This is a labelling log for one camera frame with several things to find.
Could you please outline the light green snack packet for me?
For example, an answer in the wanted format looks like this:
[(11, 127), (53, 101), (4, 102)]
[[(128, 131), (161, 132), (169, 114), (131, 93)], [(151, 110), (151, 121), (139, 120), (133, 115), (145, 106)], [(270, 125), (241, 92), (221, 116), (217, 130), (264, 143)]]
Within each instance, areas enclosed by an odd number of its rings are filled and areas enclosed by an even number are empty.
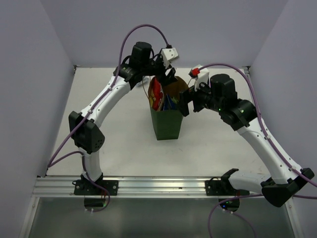
[(176, 98), (176, 97), (173, 97), (172, 98), (172, 101), (175, 103), (175, 104), (178, 104), (179, 100)]

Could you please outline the blue Burts chips bag front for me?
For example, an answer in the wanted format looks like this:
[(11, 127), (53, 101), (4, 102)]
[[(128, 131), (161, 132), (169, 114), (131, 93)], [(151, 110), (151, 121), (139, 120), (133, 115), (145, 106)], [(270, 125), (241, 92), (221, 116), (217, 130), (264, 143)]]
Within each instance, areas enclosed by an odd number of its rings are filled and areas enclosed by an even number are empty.
[(167, 111), (167, 110), (176, 110), (177, 109), (177, 104), (175, 104), (172, 101), (172, 98), (170, 95), (166, 95), (164, 98), (164, 104), (162, 107), (162, 111)]

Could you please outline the large red white chips bag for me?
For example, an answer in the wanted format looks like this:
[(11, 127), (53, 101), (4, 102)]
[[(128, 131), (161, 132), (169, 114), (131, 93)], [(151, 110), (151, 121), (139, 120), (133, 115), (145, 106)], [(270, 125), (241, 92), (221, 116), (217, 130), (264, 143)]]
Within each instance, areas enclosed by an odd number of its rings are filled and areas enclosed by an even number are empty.
[(164, 103), (163, 88), (156, 77), (150, 81), (148, 89), (150, 107), (155, 111), (160, 111)]

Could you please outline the green paper bag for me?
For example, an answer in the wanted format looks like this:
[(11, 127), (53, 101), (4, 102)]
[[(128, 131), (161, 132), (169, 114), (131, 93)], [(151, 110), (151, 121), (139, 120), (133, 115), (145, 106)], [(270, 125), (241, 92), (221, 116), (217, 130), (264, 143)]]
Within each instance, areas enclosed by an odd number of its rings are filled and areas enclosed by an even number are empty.
[[(162, 87), (164, 97), (168, 94), (171, 97), (176, 97), (179, 100), (179, 94), (188, 89), (188, 84), (180, 76), (176, 76), (176, 79), (177, 82)], [(149, 100), (148, 90), (145, 93)], [(150, 113), (154, 133), (158, 141), (178, 139), (183, 120), (183, 115), (178, 109), (162, 111), (161, 108), (160, 111), (155, 111), (150, 107)]]

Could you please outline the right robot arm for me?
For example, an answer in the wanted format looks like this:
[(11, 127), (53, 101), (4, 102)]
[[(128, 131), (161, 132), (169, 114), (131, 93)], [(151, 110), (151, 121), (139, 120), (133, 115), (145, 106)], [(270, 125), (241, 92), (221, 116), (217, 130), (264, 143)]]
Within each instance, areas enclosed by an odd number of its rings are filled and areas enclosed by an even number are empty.
[(195, 80), (194, 85), (180, 93), (182, 115), (189, 114), (190, 102), (195, 112), (202, 109), (217, 112), (224, 123), (250, 144), (269, 171), (267, 175), (259, 175), (231, 169), (220, 178), (206, 181), (207, 190), (226, 195), (239, 190), (255, 192), (271, 205), (281, 207), (315, 176), (310, 168), (302, 168), (282, 149), (264, 120), (258, 117), (255, 105), (238, 98), (235, 82), (229, 75), (210, 77), (194, 69), (190, 76)]

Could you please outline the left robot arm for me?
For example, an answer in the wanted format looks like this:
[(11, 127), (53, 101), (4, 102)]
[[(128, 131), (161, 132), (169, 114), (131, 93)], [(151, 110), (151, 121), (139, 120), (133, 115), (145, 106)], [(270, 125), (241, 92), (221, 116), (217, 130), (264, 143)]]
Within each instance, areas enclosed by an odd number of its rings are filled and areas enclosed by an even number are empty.
[(121, 58), (107, 86), (80, 112), (68, 117), (71, 138), (82, 156), (83, 172), (75, 183), (75, 192), (106, 193), (106, 183), (100, 167), (99, 150), (105, 142), (100, 127), (113, 107), (145, 76), (155, 76), (163, 85), (175, 82), (171, 63), (178, 59), (176, 48), (167, 45), (154, 54), (151, 44), (137, 42), (130, 55)]

